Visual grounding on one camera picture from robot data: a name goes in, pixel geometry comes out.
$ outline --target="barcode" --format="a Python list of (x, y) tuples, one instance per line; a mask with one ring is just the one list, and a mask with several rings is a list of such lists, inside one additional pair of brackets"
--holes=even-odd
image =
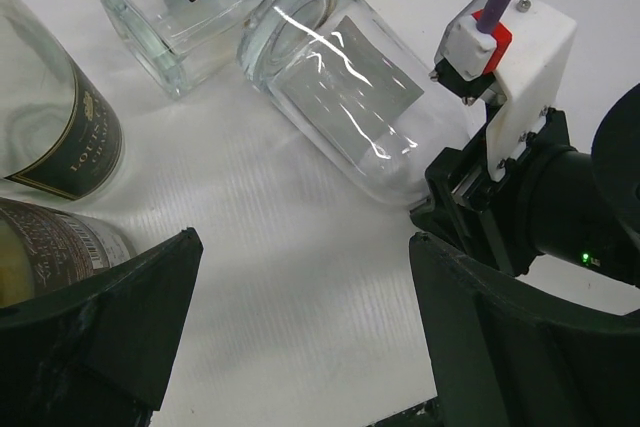
[(80, 237), (80, 240), (82, 240), (82, 243), (84, 244), (89, 257), (91, 258), (93, 268), (104, 269), (108, 267), (108, 265), (105, 265), (104, 261), (102, 260), (102, 256), (100, 255), (100, 251), (98, 250), (98, 246), (95, 244), (93, 237), (87, 233), (87, 228), (84, 225), (78, 223), (72, 217), (60, 214), (58, 214), (58, 217), (62, 219), (65, 224), (71, 227), (73, 231), (78, 235), (78, 237)]

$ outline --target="white table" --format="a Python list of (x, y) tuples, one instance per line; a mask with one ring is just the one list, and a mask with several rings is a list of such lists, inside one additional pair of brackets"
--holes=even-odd
[[(187, 225), (205, 244), (154, 427), (361, 427), (435, 395), (404, 212), (352, 186), (235, 66), (172, 103), (98, 0), (24, 1), (127, 136), (126, 178), (67, 210), (119, 225), (140, 250)], [(368, 1), (430, 63), (469, 0)], [(640, 4), (545, 1), (580, 24), (559, 105), (588, 151), (605, 112), (640, 81)], [(611, 312), (640, 308), (634, 289), (552, 260), (525, 281)]]

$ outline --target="gold emblem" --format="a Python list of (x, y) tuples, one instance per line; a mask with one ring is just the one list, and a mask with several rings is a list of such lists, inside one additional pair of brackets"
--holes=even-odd
[(91, 122), (93, 120), (93, 97), (89, 92), (84, 93), (84, 115), (87, 117), (87, 120)]

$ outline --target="bolt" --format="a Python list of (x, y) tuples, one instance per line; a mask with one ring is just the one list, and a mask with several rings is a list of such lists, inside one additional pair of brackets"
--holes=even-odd
[(530, 8), (531, 8), (530, 0), (520, 0), (520, 2), (518, 2), (518, 5), (516, 5), (516, 9), (518, 9), (518, 12), (522, 12), (523, 14), (525, 12), (529, 12)]

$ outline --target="bottle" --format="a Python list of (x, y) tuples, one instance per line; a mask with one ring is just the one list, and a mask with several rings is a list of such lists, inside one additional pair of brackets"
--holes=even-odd
[(179, 98), (233, 60), (240, 26), (261, 0), (102, 0), (138, 61)]
[(134, 256), (107, 224), (0, 198), (0, 308), (67, 287)]
[(338, 168), (387, 204), (425, 200), (426, 168), (470, 139), (460, 100), (364, 0), (264, 0), (238, 60)]
[(75, 200), (119, 165), (113, 110), (20, 0), (0, 0), (0, 126), (0, 179)]

